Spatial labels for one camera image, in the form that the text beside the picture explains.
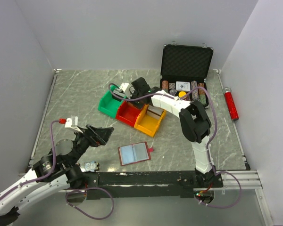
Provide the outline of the red leather card holder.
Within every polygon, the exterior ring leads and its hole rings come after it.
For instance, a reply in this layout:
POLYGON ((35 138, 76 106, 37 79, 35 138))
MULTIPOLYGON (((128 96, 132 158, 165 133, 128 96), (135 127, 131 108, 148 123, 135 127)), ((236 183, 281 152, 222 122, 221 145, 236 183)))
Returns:
POLYGON ((147 142, 139 142, 121 146, 117 150, 120 165, 126 166, 151 160, 150 154, 153 152, 153 147, 149 147, 147 142))

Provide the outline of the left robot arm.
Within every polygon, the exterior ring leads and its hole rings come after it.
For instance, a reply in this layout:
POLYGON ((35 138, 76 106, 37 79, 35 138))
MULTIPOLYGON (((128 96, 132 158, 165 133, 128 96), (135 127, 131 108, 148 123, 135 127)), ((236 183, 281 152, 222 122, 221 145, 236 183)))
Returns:
POLYGON ((89 147, 106 145, 113 131, 87 125, 75 132, 74 140, 57 142, 22 178, 0 192, 0 217, 18 214, 61 190, 80 188, 84 178, 78 160, 89 147))

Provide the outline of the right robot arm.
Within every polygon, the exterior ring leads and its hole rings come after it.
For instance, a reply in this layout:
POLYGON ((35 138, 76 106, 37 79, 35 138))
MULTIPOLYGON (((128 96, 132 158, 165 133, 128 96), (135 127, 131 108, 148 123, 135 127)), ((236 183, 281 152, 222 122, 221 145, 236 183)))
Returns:
POLYGON ((195 157, 195 180, 201 187, 213 182, 214 163, 209 149, 211 121, 200 101, 187 101, 172 96, 159 87, 151 88, 143 77, 120 88, 126 99, 141 108, 145 104, 161 108, 180 120, 184 137, 191 142, 195 157))

